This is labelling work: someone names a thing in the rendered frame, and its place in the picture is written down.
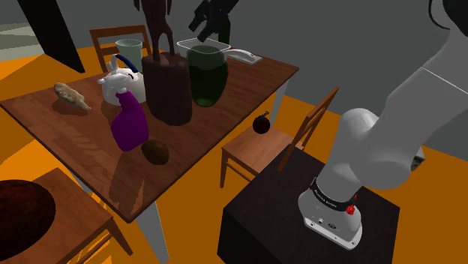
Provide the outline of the dark green vase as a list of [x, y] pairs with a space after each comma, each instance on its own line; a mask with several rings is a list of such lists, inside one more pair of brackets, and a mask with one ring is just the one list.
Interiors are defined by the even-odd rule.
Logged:
[[198, 45], [187, 51], [186, 59], [193, 102], [200, 107], [214, 106], [224, 92], [229, 74], [224, 54], [216, 47]]

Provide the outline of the dark brown wooden statue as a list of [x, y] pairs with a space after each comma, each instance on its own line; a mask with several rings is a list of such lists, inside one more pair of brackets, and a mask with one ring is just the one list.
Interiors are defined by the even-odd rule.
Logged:
[[191, 78], [187, 59], [175, 53], [166, 21], [172, 0], [133, 0], [133, 4], [145, 15], [153, 47], [153, 53], [141, 60], [148, 108], [168, 125], [184, 125], [192, 117]]

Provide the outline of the pale green cup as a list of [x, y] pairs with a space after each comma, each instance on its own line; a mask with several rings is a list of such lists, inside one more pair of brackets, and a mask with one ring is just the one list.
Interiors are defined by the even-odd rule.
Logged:
[[143, 42], [135, 39], [122, 39], [115, 42], [119, 53], [129, 60], [135, 68], [143, 71], [142, 58], [143, 58]]

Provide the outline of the wooden chair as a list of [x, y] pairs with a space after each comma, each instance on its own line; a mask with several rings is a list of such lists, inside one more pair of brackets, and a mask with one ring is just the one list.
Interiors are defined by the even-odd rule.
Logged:
[[149, 43], [149, 38], [146, 32], [146, 27], [144, 25], [128, 25], [120, 27], [109, 27], [109, 28], [92, 28], [89, 30], [91, 39], [94, 44], [94, 48], [97, 53], [98, 61], [100, 62], [100, 67], [104, 73], [108, 72], [106, 62], [104, 61], [104, 56], [113, 55], [119, 53], [119, 49], [116, 45], [102, 48], [99, 43], [99, 38], [119, 36], [119, 35], [130, 35], [141, 33], [144, 41], [142, 42], [142, 47], [147, 50], [149, 55], [152, 54], [152, 48]]
[[234, 161], [249, 173], [257, 176], [285, 150], [286, 154], [280, 160], [280, 165], [277, 168], [279, 172], [282, 171], [292, 151], [296, 149], [303, 150], [305, 148], [338, 90], [339, 88], [335, 87], [306, 115], [294, 137], [273, 127], [263, 134], [258, 134], [252, 127], [249, 127], [236, 138], [230, 140], [222, 147], [220, 187], [224, 186], [228, 167], [249, 182], [252, 180], [238, 171], [229, 161]]
[[105, 230], [109, 234], [76, 264], [84, 264], [111, 238], [128, 255], [133, 254], [113, 216], [60, 169], [53, 169], [33, 182], [46, 188], [55, 200], [52, 226], [30, 248], [0, 264], [67, 264]]

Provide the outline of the dark purple round fruit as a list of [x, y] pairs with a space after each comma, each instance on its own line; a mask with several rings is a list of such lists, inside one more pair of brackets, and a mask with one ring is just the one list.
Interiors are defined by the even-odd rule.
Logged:
[[265, 134], [269, 131], [271, 124], [269, 119], [266, 117], [269, 114], [265, 111], [262, 115], [257, 116], [253, 120], [252, 128], [258, 134]]

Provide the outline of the purple spray bottle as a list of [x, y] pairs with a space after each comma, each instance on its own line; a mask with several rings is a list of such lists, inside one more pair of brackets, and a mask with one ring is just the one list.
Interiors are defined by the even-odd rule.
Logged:
[[140, 103], [130, 91], [116, 94], [121, 110], [111, 122], [116, 144], [123, 152], [129, 152], [149, 138], [146, 116]]

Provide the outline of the brown kiwi fruit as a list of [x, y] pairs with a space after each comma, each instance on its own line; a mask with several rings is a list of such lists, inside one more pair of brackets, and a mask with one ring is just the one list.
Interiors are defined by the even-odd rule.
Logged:
[[148, 140], [141, 145], [141, 150], [147, 161], [151, 164], [164, 165], [169, 161], [169, 148], [161, 140]]

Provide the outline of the tan ginger root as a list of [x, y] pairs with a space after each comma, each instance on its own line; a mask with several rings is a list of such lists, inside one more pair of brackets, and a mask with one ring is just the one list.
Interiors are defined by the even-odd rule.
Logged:
[[72, 89], [69, 85], [62, 82], [57, 82], [54, 86], [54, 91], [58, 98], [64, 102], [79, 107], [82, 110], [89, 111], [92, 108], [85, 102], [85, 98], [76, 90]]

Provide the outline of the wooden table with white legs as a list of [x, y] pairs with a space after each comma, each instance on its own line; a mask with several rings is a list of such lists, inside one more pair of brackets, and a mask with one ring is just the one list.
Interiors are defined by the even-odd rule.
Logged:
[[139, 216], [297, 71], [271, 58], [256, 64], [229, 59], [227, 64], [220, 100], [208, 108], [193, 106], [187, 124], [170, 126], [146, 116], [150, 138], [168, 146], [164, 165], [149, 163], [139, 148], [119, 149], [110, 130], [119, 108], [105, 102], [96, 76], [71, 84], [85, 97], [88, 112], [74, 111], [52, 88], [3, 100], [0, 107], [99, 197], [119, 223], [135, 228]]

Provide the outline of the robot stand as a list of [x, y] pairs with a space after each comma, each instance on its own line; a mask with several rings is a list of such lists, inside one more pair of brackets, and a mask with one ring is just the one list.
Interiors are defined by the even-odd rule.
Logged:
[[400, 209], [365, 187], [357, 193], [363, 234], [347, 250], [305, 226], [298, 198], [324, 164], [295, 149], [279, 154], [223, 209], [218, 256], [225, 264], [392, 264]]

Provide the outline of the dark brown round bowl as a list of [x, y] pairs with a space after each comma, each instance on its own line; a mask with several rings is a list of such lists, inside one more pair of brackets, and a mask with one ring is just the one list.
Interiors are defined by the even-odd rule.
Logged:
[[56, 204], [52, 194], [33, 181], [0, 181], [0, 261], [38, 242], [52, 226]]

